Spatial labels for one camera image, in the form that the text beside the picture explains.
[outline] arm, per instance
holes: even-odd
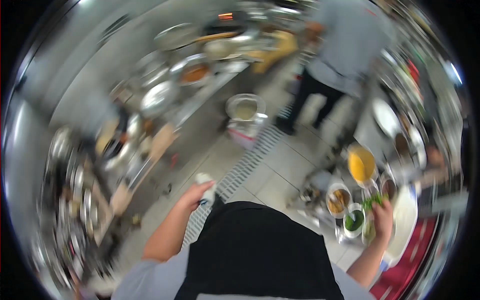
[[[203,193],[213,184],[213,181],[200,185],[194,183],[188,188],[147,240],[142,259],[166,262],[180,252],[190,214],[197,209]]]
[[[366,288],[382,262],[393,226],[392,207],[387,199],[383,199],[382,205],[373,204],[372,210],[375,218],[375,238],[347,271],[348,275]]]

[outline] hand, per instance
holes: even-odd
[[[215,184],[215,181],[209,181],[202,184],[192,184],[185,193],[180,197],[178,203],[183,207],[190,210],[190,212],[197,209],[200,205],[200,200],[205,191],[211,188]]]
[[[393,210],[388,199],[383,198],[382,204],[373,203],[372,211],[375,224],[375,237],[388,243],[392,235]]]

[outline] cook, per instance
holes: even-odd
[[[389,7],[393,0],[377,0]],[[356,95],[360,81],[380,51],[392,44],[394,27],[383,10],[369,0],[324,0],[307,22],[307,38],[319,49],[303,70],[300,88],[290,116],[277,117],[276,126],[289,135],[310,94],[326,97],[313,127],[318,129],[335,103],[344,95]],[[325,42],[318,45],[318,35]]]
[[[114,300],[373,299],[366,288],[392,231],[388,200],[373,204],[376,235],[345,273],[330,263],[323,236],[251,202],[217,199],[198,240],[181,249],[190,213],[213,184],[194,184],[180,197]]]

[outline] plate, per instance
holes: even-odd
[[[400,121],[393,112],[393,109],[380,98],[373,100],[373,117],[377,121],[378,126],[391,139],[395,139],[395,135],[401,132]]]

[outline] tiled floor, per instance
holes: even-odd
[[[293,78],[292,73],[296,61],[292,60],[279,72],[273,81],[257,91],[267,105],[270,120],[278,111],[293,99],[285,91],[285,83]],[[333,229],[327,226],[314,225],[297,211],[287,209],[288,199],[295,197],[301,188],[305,176],[313,170],[321,153],[333,143],[348,110],[348,97],[344,97],[336,106],[329,118],[324,121],[320,130],[313,129],[310,124],[316,117],[319,107],[323,105],[323,97],[312,95],[304,108],[297,126],[296,136],[285,136],[267,155],[254,173],[244,182],[229,201],[252,201],[265,204],[288,215],[292,220],[322,234],[330,260],[347,270],[357,259],[360,250],[345,247],[337,243]],[[195,174],[209,173],[215,180],[220,180],[241,158],[244,150],[233,143],[228,134],[222,135],[207,153],[199,154],[202,159],[197,166],[188,166],[184,171],[183,183],[169,198],[161,197],[147,212],[142,221],[142,228],[132,232],[125,242],[122,255],[127,257],[126,265],[132,265],[141,257],[143,246],[165,218],[170,208],[180,195],[193,183]]]

